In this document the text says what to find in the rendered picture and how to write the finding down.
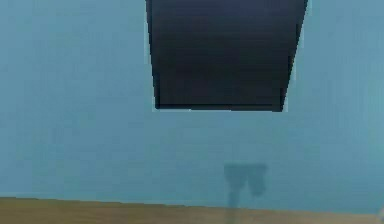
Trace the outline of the dark window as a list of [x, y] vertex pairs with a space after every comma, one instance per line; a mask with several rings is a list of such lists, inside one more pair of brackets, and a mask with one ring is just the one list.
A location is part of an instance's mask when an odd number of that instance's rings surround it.
[[158, 109], [284, 108], [308, 0], [145, 0]]

